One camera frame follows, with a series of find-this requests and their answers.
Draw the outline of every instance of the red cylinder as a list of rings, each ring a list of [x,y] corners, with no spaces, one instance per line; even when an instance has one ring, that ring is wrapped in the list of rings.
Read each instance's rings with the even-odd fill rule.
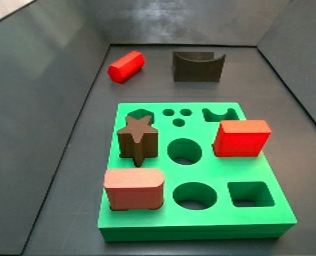
[[[133,51],[109,67],[109,75],[116,83],[124,83],[143,68],[145,58],[141,52]]]

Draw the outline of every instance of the shape sorter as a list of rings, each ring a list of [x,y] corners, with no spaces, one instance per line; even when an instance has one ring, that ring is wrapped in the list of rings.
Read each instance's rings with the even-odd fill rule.
[[[264,153],[217,157],[213,143],[221,120],[245,120],[237,103],[121,103],[108,169],[135,168],[120,157],[117,131],[125,118],[152,116],[159,157],[143,168],[165,175],[157,210],[113,211],[106,191],[98,228],[109,242],[280,237],[298,223]],[[192,209],[188,202],[203,206]]]

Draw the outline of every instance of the red cube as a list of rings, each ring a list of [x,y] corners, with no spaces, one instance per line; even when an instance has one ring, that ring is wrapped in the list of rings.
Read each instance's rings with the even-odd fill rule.
[[[219,157],[256,157],[272,130],[265,120],[224,120],[220,123],[215,154]]]
[[[164,204],[164,182],[164,173],[156,168],[109,169],[104,187],[112,210],[159,209]]]
[[[109,75],[116,83],[124,83],[143,68],[145,58],[143,53],[133,51],[117,60],[109,67]]]

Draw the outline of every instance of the pink rounded block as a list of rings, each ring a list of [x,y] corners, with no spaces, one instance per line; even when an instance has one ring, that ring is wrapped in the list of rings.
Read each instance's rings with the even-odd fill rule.
[[[104,187],[112,210],[159,209],[164,204],[164,182],[164,173],[156,168],[109,169]]]
[[[116,83],[124,83],[143,68],[145,58],[143,53],[133,51],[117,60],[109,67],[109,75]]]

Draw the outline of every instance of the brown block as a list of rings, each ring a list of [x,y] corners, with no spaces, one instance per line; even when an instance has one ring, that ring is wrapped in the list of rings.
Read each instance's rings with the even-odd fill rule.
[[[141,167],[145,158],[159,156],[159,130],[151,126],[151,116],[137,120],[127,116],[127,127],[118,130],[122,158],[133,158]]]

